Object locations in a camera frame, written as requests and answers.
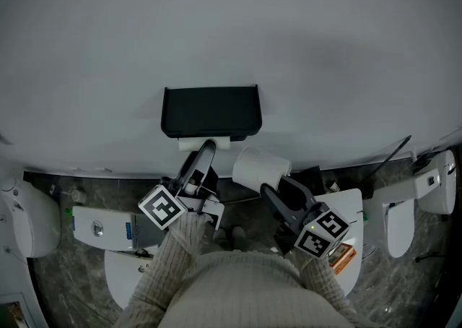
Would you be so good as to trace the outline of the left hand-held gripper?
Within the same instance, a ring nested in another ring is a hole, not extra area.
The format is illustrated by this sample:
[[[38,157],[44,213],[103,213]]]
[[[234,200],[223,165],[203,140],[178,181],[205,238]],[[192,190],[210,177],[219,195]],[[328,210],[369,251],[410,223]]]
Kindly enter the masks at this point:
[[[212,167],[216,144],[206,140],[199,151],[189,154],[177,180],[162,177],[138,203],[139,209],[160,229],[166,230],[187,212],[208,215],[219,228],[225,206],[215,196],[218,175]]]

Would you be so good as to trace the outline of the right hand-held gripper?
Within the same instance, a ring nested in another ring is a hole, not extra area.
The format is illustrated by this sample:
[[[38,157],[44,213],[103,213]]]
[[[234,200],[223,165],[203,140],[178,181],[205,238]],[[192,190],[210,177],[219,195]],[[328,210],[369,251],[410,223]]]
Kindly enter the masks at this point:
[[[336,209],[318,202],[308,187],[292,177],[281,177],[279,191],[262,184],[260,195],[281,223],[274,239],[283,254],[298,249],[322,259],[341,243],[350,229],[350,223]]]

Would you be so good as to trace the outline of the white toilet paper roll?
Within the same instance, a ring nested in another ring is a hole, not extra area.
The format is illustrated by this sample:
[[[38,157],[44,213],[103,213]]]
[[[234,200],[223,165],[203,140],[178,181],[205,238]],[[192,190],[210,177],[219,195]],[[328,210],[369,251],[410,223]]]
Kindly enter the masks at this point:
[[[260,192],[263,184],[277,190],[282,176],[289,175],[291,170],[289,160],[247,147],[233,165],[232,180],[255,192]]]

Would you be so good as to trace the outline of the person's right forearm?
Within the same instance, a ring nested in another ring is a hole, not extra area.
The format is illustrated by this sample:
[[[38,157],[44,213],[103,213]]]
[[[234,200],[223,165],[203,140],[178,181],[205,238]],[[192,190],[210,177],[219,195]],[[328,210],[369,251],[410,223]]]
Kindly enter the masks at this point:
[[[350,306],[327,259],[315,259],[300,250],[293,251],[293,257],[300,279],[308,290],[327,300],[354,327],[365,328],[368,325]]]

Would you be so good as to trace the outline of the person's left forearm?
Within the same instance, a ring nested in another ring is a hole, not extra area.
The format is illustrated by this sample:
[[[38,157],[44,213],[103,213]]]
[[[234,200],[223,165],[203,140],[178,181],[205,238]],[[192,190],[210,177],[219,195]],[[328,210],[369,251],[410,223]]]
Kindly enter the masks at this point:
[[[187,212],[170,224],[114,328],[158,327],[185,273],[199,255],[205,227],[211,220],[210,215]]]

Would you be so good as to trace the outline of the black toilet paper holder shelf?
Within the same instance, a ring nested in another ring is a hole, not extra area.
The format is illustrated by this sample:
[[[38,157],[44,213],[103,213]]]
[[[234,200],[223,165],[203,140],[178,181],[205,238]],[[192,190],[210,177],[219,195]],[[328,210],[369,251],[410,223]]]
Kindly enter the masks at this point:
[[[228,137],[243,141],[262,127],[258,87],[164,90],[161,130],[173,139]]]

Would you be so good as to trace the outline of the white toilet with round button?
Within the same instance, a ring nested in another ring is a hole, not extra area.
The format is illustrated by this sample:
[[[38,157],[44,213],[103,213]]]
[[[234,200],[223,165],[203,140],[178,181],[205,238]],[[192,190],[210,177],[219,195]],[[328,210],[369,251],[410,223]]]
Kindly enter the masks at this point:
[[[104,251],[108,289],[121,308],[151,264],[165,234],[146,215],[118,210],[75,206],[72,209],[74,238]]]

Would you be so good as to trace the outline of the white rounded smart toilet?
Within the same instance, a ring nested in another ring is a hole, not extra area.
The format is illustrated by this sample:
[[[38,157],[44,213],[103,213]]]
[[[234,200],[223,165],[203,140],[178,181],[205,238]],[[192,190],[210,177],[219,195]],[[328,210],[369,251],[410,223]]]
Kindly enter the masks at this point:
[[[22,179],[7,178],[0,194],[12,216],[19,251],[27,258],[41,258],[55,251],[61,240],[58,204]]]

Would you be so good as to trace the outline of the black box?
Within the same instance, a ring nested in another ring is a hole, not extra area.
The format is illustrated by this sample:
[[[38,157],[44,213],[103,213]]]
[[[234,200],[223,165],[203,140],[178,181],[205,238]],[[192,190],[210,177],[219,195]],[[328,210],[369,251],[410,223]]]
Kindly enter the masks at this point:
[[[323,178],[319,166],[313,166],[301,171],[292,171],[290,176],[300,184],[309,188],[313,196],[325,194]]]

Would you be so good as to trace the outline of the person's right shoe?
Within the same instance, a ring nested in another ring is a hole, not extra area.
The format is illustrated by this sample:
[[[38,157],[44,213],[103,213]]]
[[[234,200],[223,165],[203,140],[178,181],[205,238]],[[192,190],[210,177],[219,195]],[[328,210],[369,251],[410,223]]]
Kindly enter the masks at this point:
[[[232,246],[234,249],[244,250],[247,244],[245,231],[240,226],[235,226],[231,231]]]

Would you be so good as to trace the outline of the person's shoe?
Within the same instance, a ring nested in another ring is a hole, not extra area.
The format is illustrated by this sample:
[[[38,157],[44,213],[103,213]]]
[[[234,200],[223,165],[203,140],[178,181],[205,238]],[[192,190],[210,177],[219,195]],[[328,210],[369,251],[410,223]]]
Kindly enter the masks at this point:
[[[240,226],[235,226],[231,231],[232,246],[234,249],[244,250],[247,244],[245,231]]]
[[[232,246],[228,240],[227,233],[223,228],[220,228],[214,232],[213,235],[213,245],[220,250],[229,251]]]

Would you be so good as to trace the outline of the person's left shoe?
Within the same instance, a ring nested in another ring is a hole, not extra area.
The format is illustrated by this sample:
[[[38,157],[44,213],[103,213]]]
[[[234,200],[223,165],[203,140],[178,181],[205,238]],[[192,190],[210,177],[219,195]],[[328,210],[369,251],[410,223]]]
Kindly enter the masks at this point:
[[[213,235],[213,245],[220,250],[229,251],[232,246],[228,240],[227,233],[223,228],[220,228],[214,232]]]

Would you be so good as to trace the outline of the small orange box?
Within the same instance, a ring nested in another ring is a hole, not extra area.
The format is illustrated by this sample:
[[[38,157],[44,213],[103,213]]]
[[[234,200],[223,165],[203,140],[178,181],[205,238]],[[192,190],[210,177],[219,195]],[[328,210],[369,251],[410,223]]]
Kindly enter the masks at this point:
[[[341,243],[328,257],[329,266],[334,270],[335,275],[339,275],[356,254],[352,245]]]

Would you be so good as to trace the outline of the person's knit sweater torso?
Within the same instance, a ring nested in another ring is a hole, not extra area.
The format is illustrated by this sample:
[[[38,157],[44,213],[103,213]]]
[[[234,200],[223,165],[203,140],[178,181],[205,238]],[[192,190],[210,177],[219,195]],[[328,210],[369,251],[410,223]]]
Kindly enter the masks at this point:
[[[356,328],[308,290],[293,261],[260,252],[200,256],[159,328]]]

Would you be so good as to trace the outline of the black floor tool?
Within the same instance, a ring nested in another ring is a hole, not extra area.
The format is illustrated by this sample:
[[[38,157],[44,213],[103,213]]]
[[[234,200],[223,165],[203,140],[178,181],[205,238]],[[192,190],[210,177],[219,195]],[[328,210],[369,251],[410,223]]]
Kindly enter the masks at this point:
[[[416,257],[414,261],[416,263],[420,263],[420,262],[424,261],[425,259],[436,259],[436,258],[445,258],[445,257],[446,257],[445,254],[441,254],[439,252],[433,251],[433,252],[430,252],[428,254]]]

